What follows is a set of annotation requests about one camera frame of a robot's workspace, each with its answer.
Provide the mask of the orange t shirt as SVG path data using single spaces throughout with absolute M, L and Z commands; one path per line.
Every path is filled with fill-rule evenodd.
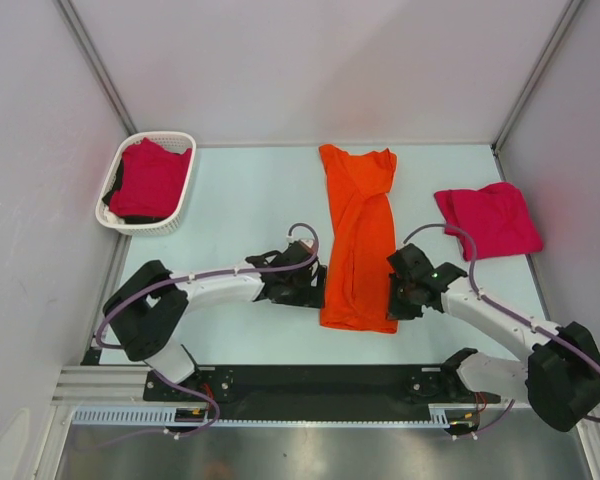
M 397 156 L 388 149 L 352 155 L 334 145 L 319 147 L 326 175 L 334 241 L 320 325 L 395 334 L 388 318 L 396 234 L 388 193 Z

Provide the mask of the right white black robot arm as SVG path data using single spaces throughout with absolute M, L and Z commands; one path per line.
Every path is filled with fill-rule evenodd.
M 443 393 L 464 401 L 474 392 L 523 402 L 555 430 L 567 432 L 600 404 L 600 352 L 584 326 L 534 320 L 498 303 L 479 288 L 472 269 L 432 265 L 407 244 L 387 259 L 388 315 L 407 321 L 426 309 L 461 320 L 499 343 L 511 359 L 465 348 L 449 358 Z

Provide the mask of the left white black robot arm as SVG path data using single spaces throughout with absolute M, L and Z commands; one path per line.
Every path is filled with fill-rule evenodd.
M 201 387 L 198 365 L 175 338 L 187 314 L 226 303 L 259 301 L 321 309 L 326 274 L 327 266 L 310 240 L 295 240 L 283 251 L 248 256 L 233 268 L 188 275 L 178 275 L 152 260 L 105 303 L 104 323 L 128 360 L 151 367 L 166 379 L 171 393 L 187 400 Z

